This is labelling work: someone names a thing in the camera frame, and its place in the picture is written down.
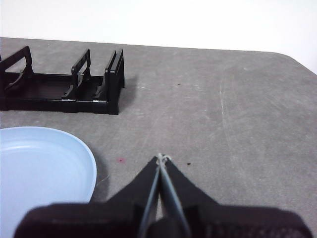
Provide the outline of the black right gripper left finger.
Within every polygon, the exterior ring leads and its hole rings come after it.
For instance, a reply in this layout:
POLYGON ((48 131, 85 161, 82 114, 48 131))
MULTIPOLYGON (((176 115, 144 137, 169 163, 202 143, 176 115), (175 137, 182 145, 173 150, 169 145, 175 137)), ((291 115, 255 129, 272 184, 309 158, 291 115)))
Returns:
POLYGON ((106 202, 55 203, 31 209, 16 238, 136 238, 155 220, 159 169, 153 157, 106 202))

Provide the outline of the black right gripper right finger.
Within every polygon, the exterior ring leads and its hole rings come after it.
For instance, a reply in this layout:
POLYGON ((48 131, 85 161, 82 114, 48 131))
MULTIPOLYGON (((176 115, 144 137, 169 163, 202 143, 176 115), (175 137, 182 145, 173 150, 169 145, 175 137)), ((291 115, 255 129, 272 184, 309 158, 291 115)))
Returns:
POLYGON ((160 155, 166 212, 180 222, 192 238, 311 238, 303 219, 294 212, 274 207, 224 205, 195 186, 160 155))

